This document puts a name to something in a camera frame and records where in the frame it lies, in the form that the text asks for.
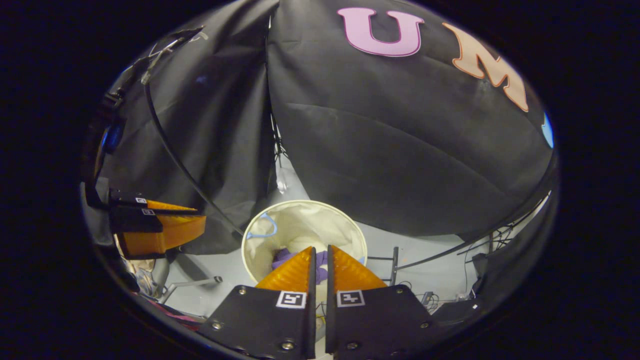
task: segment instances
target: laundry basket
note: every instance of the laundry basket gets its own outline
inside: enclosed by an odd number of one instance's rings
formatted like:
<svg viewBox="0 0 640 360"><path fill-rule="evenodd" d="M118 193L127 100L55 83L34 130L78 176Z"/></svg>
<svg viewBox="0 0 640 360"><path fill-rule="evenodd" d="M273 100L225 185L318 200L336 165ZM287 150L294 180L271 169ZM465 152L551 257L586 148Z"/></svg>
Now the laundry basket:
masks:
<svg viewBox="0 0 640 360"><path fill-rule="evenodd" d="M320 253L328 250L329 245L367 264L364 235L347 214L318 201L281 202L256 215L247 226L242 240L244 267L258 283L272 271L271 264L278 251L288 249L295 253L313 246ZM316 286L318 304L326 301L326 283L323 280Z"/></svg>

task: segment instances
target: screw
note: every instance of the screw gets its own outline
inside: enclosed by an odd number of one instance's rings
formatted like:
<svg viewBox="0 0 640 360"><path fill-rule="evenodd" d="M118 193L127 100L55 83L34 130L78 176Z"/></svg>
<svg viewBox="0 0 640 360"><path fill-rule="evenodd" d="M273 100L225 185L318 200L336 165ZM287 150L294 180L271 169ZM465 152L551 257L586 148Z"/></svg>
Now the screw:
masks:
<svg viewBox="0 0 640 360"><path fill-rule="evenodd" d="M285 350L293 350L294 347L296 347L296 345L290 341L282 343L282 348Z"/></svg>

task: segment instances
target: floor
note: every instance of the floor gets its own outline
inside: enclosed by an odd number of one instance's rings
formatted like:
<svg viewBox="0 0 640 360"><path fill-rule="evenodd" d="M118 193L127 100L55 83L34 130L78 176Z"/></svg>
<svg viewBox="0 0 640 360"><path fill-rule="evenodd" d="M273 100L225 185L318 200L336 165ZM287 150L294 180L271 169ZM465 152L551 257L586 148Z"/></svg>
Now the floor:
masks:
<svg viewBox="0 0 640 360"><path fill-rule="evenodd" d="M269 204L308 199L291 163L285 157L280 161L282 167L280 164L277 165L278 191L271 194ZM511 237L527 222L524 221L514 229ZM417 239L388 233L365 224L358 223L358 225L364 233L369 256L391 257L393 248L398 246L399 265L427 258L462 243L462 240L453 234ZM453 252L434 261L399 270L396 284L408 282L405 284L412 288L419 299L422 299L422 294L425 292L433 291L440 298L439 305L453 301L468 293L471 285L476 281L473 264L469 263L465 266L465 261L481 252L488 252L488 244L471 250L466 255L456 255L457 252ZM367 268L381 279L388 279L391 273L391 261L370 259L367 262ZM221 255L181 254L171 264L166 284L168 286L173 282L196 281L213 276L221 276L223 282L216 285L178 288L166 305L187 313L209 316L234 286L239 284L255 286L244 268L240 249ZM324 338L316 343L316 353L317 358L330 357L324 353Z"/></svg>

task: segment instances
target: black cloth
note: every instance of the black cloth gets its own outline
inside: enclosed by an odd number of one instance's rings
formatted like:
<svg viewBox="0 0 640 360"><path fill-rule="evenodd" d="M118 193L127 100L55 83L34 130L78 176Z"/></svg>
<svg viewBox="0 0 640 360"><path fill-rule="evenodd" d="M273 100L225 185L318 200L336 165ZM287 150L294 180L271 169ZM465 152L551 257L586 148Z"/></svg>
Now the black cloth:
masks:
<svg viewBox="0 0 640 360"><path fill-rule="evenodd" d="M386 42L398 39L387 11L423 18L420 50L359 51L337 14L347 7L376 10L372 33ZM429 236L485 231L529 199L552 154L540 100L525 81L524 112L505 96L506 83L454 67L460 49L443 21L404 1L280 2L267 40L271 104L312 200L380 229Z"/></svg>
<svg viewBox="0 0 640 360"><path fill-rule="evenodd" d="M276 0L240 0L199 16L179 29L202 33L160 59L150 80L158 117L178 157L235 225L246 224L275 179L269 117L265 37ZM157 43L158 51L170 41ZM152 46L141 56L149 55ZM114 89L128 73L125 71ZM137 82L125 98L127 125L101 176L111 187L148 199L205 209L204 234L183 245L190 254L222 254L241 237L194 191L171 161L151 123Z"/></svg>

